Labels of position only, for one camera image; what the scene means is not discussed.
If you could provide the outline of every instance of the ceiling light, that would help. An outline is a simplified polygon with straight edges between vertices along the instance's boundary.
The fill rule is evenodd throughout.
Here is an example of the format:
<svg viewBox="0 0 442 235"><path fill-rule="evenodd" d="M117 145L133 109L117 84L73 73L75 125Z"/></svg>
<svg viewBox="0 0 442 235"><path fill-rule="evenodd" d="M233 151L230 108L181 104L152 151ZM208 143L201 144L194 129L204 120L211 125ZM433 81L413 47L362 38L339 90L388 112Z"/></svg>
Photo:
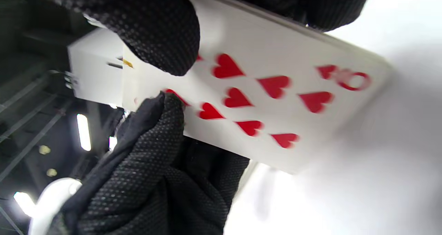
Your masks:
<svg viewBox="0 0 442 235"><path fill-rule="evenodd" d="M117 145L117 138L109 137L109 150L113 151L116 145Z"/></svg>
<svg viewBox="0 0 442 235"><path fill-rule="evenodd" d="M80 144L84 150L90 151L89 126L87 118L82 114L77 114L78 133L80 135Z"/></svg>
<svg viewBox="0 0 442 235"><path fill-rule="evenodd" d="M35 203L32 201L30 196L27 193L17 192L14 194L14 199L19 204L23 212L32 218L35 212Z"/></svg>

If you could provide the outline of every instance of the red heart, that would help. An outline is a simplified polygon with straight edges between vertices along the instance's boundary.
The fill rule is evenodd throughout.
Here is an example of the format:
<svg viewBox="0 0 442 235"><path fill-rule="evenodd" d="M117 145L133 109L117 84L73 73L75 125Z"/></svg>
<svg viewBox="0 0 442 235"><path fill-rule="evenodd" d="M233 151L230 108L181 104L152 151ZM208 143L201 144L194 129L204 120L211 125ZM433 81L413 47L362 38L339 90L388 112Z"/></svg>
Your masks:
<svg viewBox="0 0 442 235"><path fill-rule="evenodd" d="M274 99L279 99L284 94L283 88L290 86L290 78L287 76L274 76L257 79L264 90Z"/></svg>
<svg viewBox="0 0 442 235"><path fill-rule="evenodd" d="M296 142L299 139L299 136L293 133L270 134L270 136L272 136L273 139L275 139L275 141L284 149L292 147L292 142Z"/></svg>
<svg viewBox="0 0 442 235"><path fill-rule="evenodd" d="M322 78L324 79L330 79L332 73L335 72L337 68L338 67L336 65L325 65L325 66L316 67L316 69L319 71Z"/></svg>
<svg viewBox="0 0 442 235"><path fill-rule="evenodd" d="M333 94L331 92L311 92L299 96L305 106L314 114L322 112L325 108L324 104L333 101Z"/></svg>
<svg viewBox="0 0 442 235"><path fill-rule="evenodd" d="M237 88L230 88L227 92L229 98L224 99L224 105L230 108L233 107L243 107L243 106L253 106L247 97Z"/></svg>
<svg viewBox="0 0 442 235"><path fill-rule="evenodd" d="M172 89L166 89L166 92L170 92L174 95L176 95L183 103L185 106L190 106L183 98L181 98L180 95L178 95L175 91L173 91Z"/></svg>
<svg viewBox="0 0 442 235"><path fill-rule="evenodd" d="M219 66L213 69L213 76L216 78L223 79L236 76L245 76L236 62L228 54L219 55L217 62Z"/></svg>
<svg viewBox="0 0 442 235"><path fill-rule="evenodd" d="M262 122L256 120L235 122L249 136L256 136L258 130L262 128Z"/></svg>
<svg viewBox="0 0 442 235"><path fill-rule="evenodd" d="M225 119L210 103L202 104L201 108L202 111L199 112L199 117L204 120Z"/></svg>

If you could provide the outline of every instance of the black glove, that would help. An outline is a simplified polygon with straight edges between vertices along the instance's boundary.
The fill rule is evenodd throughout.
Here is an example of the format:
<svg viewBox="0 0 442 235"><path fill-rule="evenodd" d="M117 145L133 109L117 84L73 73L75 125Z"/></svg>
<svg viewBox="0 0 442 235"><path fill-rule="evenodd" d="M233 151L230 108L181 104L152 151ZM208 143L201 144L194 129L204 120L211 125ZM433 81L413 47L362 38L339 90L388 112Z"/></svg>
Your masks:
<svg viewBox="0 0 442 235"><path fill-rule="evenodd" d="M144 62L174 76L192 67L199 50L199 22L188 0L52 0L84 12L117 33ZM366 0L244 0L329 31L353 22Z"/></svg>
<svg viewBox="0 0 442 235"><path fill-rule="evenodd" d="M248 159L183 136L182 103L145 100L48 234L223 234Z"/></svg>

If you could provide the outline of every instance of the dark ceiling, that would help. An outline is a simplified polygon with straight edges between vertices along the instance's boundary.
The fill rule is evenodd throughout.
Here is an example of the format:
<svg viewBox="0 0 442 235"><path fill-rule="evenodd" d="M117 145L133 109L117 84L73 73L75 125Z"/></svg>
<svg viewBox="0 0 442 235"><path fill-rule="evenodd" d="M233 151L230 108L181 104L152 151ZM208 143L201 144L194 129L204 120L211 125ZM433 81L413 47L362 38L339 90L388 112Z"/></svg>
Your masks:
<svg viewBox="0 0 442 235"><path fill-rule="evenodd" d="M66 46L92 29L82 15L45 0L0 0L1 235L27 233L30 218L15 192L36 201L52 181L84 177L108 149L124 111L74 98L65 87ZM76 114L90 120L89 152L79 144Z"/></svg>

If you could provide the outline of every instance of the card deck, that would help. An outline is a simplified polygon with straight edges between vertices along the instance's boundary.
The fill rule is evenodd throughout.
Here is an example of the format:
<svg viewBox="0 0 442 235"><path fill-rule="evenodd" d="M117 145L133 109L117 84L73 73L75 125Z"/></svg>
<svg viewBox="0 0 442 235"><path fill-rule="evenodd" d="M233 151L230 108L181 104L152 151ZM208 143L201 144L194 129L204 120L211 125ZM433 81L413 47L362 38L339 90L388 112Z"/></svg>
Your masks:
<svg viewBox="0 0 442 235"><path fill-rule="evenodd" d="M191 1L202 29L196 63L175 77L125 48L123 106L135 111L134 100L172 92L186 105L185 135L200 141L296 172L390 75L382 58L275 15L234 0ZM213 17L222 27L210 27Z"/></svg>

